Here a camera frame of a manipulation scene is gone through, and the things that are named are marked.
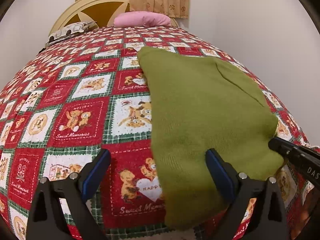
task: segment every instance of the patchwork pattern blanket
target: patchwork pattern blanket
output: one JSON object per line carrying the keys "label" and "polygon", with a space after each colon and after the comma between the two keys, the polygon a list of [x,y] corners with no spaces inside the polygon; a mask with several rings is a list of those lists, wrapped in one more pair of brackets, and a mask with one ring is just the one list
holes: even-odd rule
{"label": "patchwork pattern blanket", "polygon": [[[278,117],[278,136],[310,146],[259,78],[185,30],[105,27],[88,32],[38,54],[0,93],[0,214],[20,240],[25,240],[38,180],[79,172],[101,148],[111,152],[112,161],[87,206],[108,239],[200,240],[215,228],[221,215],[185,232],[171,231],[163,223],[165,202],[150,151],[152,105],[136,56],[143,46],[230,62],[263,91]],[[292,226],[313,186],[290,164],[277,179]],[[80,239],[66,201],[61,204],[72,235]],[[251,214],[249,205],[244,223]]]}

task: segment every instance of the silver bolt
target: silver bolt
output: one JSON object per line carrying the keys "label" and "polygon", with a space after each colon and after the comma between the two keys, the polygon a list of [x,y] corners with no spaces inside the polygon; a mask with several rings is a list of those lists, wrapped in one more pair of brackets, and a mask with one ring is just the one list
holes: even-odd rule
{"label": "silver bolt", "polygon": [[69,175],[69,178],[70,178],[70,179],[76,179],[76,178],[78,178],[78,173],[77,173],[77,172],[71,173],[71,174]]}
{"label": "silver bolt", "polygon": [[248,177],[248,175],[245,174],[244,172],[240,172],[238,176],[240,179],[246,179]]}
{"label": "silver bolt", "polygon": [[48,180],[47,177],[42,177],[42,178],[40,179],[40,183],[41,183],[41,184],[44,184],[44,183],[47,182],[47,180]]}
{"label": "silver bolt", "polygon": [[277,182],[276,178],[274,177],[270,177],[269,178],[269,181],[272,183],[272,184],[275,184]]}

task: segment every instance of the wall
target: wall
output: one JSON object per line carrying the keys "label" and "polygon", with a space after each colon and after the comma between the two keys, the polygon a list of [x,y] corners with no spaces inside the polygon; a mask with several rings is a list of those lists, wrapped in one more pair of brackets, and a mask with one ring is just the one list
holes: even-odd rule
{"label": "wall", "polygon": [[44,47],[49,31],[74,0],[15,0],[0,22],[2,89]]}
{"label": "wall", "polygon": [[[46,42],[74,0],[15,0],[0,22],[0,87]],[[320,144],[320,35],[298,0],[191,0],[180,24],[245,64]]]}
{"label": "wall", "polygon": [[320,35],[298,0],[191,0],[180,24],[246,65],[320,144]]}

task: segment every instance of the headboard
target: headboard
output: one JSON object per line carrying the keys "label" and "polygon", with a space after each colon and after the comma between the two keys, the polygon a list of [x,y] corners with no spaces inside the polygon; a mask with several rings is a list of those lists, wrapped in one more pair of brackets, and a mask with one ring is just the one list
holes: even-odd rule
{"label": "headboard", "polygon": [[[49,35],[63,26],[80,21],[93,20],[99,27],[112,26],[114,19],[129,11],[129,0],[78,0],[67,8],[54,23]],[[171,18],[172,26],[178,26]]]}

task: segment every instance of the bed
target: bed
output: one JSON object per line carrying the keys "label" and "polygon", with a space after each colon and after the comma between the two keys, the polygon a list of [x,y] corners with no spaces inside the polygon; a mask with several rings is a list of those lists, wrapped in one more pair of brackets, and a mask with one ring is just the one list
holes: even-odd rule
{"label": "bed", "polygon": [[[258,77],[232,56],[179,28],[174,19],[172,27],[114,28],[114,18],[129,11],[128,1],[78,0],[50,33],[84,20],[94,20],[100,28],[39,53],[0,93],[0,214],[20,240],[25,240],[38,180],[79,172],[101,148],[111,152],[111,167],[87,206],[108,239],[200,240],[218,224],[221,214],[187,231],[170,230],[163,223],[161,191],[151,189],[159,184],[151,179],[156,172],[150,150],[151,102],[136,56],[143,46],[219,57],[235,65],[263,91],[278,117],[278,136],[311,147],[281,100]],[[142,107],[144,121],[130,123],[128,106]],[[276,177],[293,227],[313,185],[289,163]],[[151,193],[124,192],[123,185],[132,185],[133,178],[143,180]],[[72,236],[81,239],[66,202],[61,200],[61,205]]]}

